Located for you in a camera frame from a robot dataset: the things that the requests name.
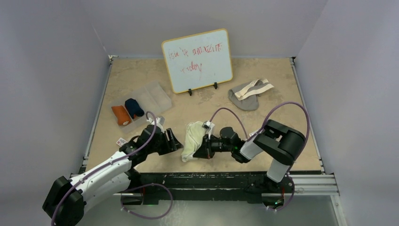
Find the pale yellow underwear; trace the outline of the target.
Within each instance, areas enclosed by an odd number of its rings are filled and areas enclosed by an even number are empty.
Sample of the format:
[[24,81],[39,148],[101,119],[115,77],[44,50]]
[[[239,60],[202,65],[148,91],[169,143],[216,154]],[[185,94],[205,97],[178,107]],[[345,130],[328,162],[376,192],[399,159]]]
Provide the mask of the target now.
[[194,153],[202,145],[203,136],[206,133],[206,129],[202,127],[203,122],[190,122],[186,126],[184,147],[181,153],[181,159],[183,162],[190,161],[193,159]]

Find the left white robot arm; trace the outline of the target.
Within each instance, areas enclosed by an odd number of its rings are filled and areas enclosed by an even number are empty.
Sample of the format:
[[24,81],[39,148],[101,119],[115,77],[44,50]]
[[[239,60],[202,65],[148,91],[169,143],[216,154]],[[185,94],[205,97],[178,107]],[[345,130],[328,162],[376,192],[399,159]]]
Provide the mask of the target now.
[[75,226],[84,214],[103,199],[118,192],[145,193],[146,185],[135,166],[148,155],[165,155],[183,147],[171,129],[148,125],[100,165],[76,177],[54,181],[42,209],[56,226]]

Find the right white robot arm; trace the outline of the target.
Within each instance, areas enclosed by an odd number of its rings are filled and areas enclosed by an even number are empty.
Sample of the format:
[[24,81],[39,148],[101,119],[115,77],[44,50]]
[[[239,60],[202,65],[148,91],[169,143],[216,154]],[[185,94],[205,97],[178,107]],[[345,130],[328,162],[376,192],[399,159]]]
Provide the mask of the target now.
[[262,132],[248,141],[240,139],[232,127],[220,130],[219,137],[204,135],[201,146],[194,152],[194,158],[211,159],[217,152],[229,152],[237,162],[248,163],[260,153],[273,158],[265,188],[271,192],[282,187],[283,177],[293,166],[307,140],[300,131],[274,120],[268,120]]

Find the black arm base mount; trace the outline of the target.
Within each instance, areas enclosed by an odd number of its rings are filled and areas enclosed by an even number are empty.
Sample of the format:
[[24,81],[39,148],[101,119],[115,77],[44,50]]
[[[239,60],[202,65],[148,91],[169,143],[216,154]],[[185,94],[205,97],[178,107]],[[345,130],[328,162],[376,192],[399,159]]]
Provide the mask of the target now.
[[284,176],[279,183],[265,171],[128,173],[131,182],[119,192],[124,204],[156,205],[159,201],[240,201],[281,207],[295,184]]

